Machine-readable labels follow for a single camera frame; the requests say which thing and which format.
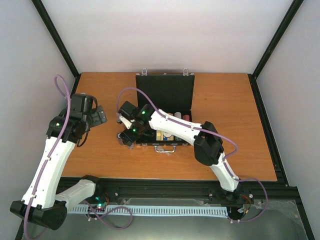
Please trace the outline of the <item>blue playing card deck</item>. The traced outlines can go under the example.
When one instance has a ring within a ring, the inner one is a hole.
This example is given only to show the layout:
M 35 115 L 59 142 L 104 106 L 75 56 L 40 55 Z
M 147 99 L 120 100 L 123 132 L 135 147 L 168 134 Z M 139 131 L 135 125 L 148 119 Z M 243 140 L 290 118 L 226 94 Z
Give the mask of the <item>blue playing card deck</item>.
M 162 130 L 156 130 L 156 140 L 157 141 L 174 141 L 175 136 L 171 133 L 162 131 Z

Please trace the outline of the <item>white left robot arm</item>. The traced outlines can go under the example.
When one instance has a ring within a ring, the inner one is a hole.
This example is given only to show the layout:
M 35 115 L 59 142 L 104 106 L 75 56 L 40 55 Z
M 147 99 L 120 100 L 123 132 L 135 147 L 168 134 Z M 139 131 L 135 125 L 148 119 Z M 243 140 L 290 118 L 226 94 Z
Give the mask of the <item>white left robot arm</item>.
M 57 188 L 71 152 L 86 142 L 91 128 L 106 122 L 104 109 L 94 96 L 73 94 L 67 107 L 50 121 L 36 174 L 22 199 L 11 203 L 10 212 L 30 223 L 57 230 L 73 207 L 88 198 L 101 200 L 104 188 L 95 176 L 85 175 L 61 193 L 57 193 Z

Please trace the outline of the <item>black poker set case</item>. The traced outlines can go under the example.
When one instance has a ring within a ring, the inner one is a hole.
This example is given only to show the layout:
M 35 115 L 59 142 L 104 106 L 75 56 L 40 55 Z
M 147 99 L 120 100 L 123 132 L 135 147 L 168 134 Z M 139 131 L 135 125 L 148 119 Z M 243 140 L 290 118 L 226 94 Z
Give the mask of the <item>black poker set case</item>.
M 180 112 L 189 115 L 192 120 L 192 101 L 195 84 L 195 74 L 184 69 L 182 73 L 147 73 L 144 68 L 142 73 L 135 76 L 136 88 L 143 91 L 164 112 L 173 115 Z M 136 142 L 142 146 L 153 146 L 157 153 L 170 154 L 177 146 L 187 146 L 188 143 L 174 136 L 173 141 L 157 141 L 156 130 L 150 129 Z

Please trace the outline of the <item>white poker chip stack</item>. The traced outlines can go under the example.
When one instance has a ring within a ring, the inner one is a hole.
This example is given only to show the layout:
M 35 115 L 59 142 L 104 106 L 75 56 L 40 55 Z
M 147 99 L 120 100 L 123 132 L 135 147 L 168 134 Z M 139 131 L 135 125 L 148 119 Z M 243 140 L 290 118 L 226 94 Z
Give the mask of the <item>white poker chip stack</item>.
M 175 116 L 176 118 L 179 118 L 179 119 L 182 118 L 182 114 L 181 114 L 180 112 L 175 112 L 175 113 L 174 113 L 174 116 Z

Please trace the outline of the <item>purple poker chip stack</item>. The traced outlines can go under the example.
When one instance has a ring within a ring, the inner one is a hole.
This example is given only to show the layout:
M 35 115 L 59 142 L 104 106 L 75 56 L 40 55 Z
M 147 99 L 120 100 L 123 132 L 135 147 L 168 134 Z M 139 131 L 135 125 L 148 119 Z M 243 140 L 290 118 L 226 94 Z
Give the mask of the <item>purple poker chip stack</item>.
M 123 145 L 124 145 L 124 143 L 123 143 L 123 140 L 122 140 L 122 138 L 121 138 L 121 136 L 120 136 L 120 135 L 121 135 L 121 134 L 120 134 L 120 133 L 118 133 L 116 137 L 117 137 L 117 140 L 118 140 L 119 144 L 123 146 Z

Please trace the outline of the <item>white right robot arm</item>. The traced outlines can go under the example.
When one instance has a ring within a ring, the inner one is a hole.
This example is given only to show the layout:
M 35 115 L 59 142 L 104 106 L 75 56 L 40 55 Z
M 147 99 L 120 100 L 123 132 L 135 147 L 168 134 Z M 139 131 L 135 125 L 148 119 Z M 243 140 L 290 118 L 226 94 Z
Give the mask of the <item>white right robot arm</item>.
M 119 108 L 117 117 L 118 122 L 125 126 L 125 130 L 118 135 L 124 145 L 132 146 L 149 130 L 178 137 L 193 146 L 194 157 L 199 163 L 213 171 L 222 188 L 221 195 L 231 203 L 239 199 L 242 191 L 240 179 L 227 161 L 223 137 L 211 122 L 200 124 L 186 121 L 161 109 L 154 109 L 151 104 L 139 108 L 128 101 Z

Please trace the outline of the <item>red poker chip stack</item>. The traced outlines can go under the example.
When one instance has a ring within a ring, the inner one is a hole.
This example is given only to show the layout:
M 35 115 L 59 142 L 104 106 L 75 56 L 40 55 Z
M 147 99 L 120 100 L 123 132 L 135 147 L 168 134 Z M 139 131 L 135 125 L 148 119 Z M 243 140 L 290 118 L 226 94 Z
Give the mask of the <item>red poker chip stack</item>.
M 189 121 L 190 120 L 190 116 L 185 114 L 185 115 L 182 116 L 182 119 L 186 120 L 186 121 Z

